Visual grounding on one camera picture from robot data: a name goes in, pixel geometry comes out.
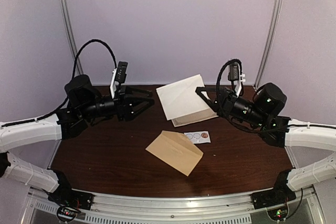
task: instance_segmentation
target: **brown envelope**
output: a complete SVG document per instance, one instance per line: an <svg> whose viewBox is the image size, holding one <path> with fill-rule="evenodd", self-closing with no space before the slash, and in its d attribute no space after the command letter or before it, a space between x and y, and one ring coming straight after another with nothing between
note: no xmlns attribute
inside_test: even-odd
<svg viewBox="0 0 336 224"><path fill-rule="evenodd" d="M162 131L146 150L186 176L203 156L186 135L171 131Z"/></svg>

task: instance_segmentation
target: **dark wooden table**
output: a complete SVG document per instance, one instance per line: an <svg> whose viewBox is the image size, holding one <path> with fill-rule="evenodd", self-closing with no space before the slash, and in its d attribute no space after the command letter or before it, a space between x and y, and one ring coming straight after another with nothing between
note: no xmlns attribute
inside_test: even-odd
<svg viewBox="0 0 336 224"><path fill-rule="evenodd" d="M280 171L291 168L286 151L271 147L256 134L232 127L225 119L174 128L167 121L155 88L155 105L131 122L117 118L62 141L52 164L63 171L75 189L140 197L223 195L272 187ZM101 87L108 93L107 87ZM245 87L246 98L254 93ZM145 148L162 130L209 131L211 143L200 144L203 158L183 175Z"/></svg>

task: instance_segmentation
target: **kraft paper envelope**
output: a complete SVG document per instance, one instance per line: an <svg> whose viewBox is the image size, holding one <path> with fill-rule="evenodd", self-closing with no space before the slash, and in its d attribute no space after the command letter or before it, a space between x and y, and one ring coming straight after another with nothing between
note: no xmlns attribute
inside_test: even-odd
<svg viewBox="0 0 336 224"><path fill-rule="evenodd" d="M183 133L162 131L146 151L186 176L201 160L203 152Z"/></svg>
<svg viewBox="0 0 336 224"><path fill-rule="evenodd" d="M200 74L156 89L164 114L175 127L217 117L196 94L197 87L204 87Z"/></svg>

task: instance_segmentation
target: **white backdrop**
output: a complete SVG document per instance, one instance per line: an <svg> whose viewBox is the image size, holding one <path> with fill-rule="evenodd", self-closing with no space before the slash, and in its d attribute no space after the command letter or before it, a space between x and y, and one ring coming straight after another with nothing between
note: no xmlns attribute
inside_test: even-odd
<svg viewBox="0 0 336 224"><path fill-rule="evenodd" d="M283 111L299 120L336 124L336 0L283 0L262 84L273 82L288 100ZM299 166L330 152L295 147ZM327 223L334 223L336 180L316 185Z"/></svg>
<svg viewBox="0 0 336 224"><path fill-rule="evenodd" d="M66 97L73 60L59 0L0 0L0 122L50 112ZM55 141L12 150L46 167ZM18 223L28 187L0 178L0 223Z"/></svg>
<svg viewBox="0 0 336 224"><path fill-rule="evenodd" d="M77 47L105 40L129 62L128 83L169 83L201 73L215 83L231 58L255 81L274 0L67 0ZM94 84L110 81L112 60L100 45L81 56Z"/></svg>

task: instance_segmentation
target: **wooden tabletop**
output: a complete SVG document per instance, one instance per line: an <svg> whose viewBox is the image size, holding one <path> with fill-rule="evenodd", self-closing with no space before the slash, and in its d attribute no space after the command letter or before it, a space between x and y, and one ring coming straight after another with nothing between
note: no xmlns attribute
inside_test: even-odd
<svg viewBox="0 0 336 224"><path fill-rule="evenodd" d="M75 189L139 197L224 195L272 187L280 171L291 168L286 151L271 147L256 134L215 118L174 128L167 121L155 88L155 105L130 122L117 118L62 141L52 169L63 171ZM107 94L108 87L99 88ZM245 87L250 99L252 87ZM211 143L197 145L204 153L189 177L145 148L162 130L209 131Z"/></svg>

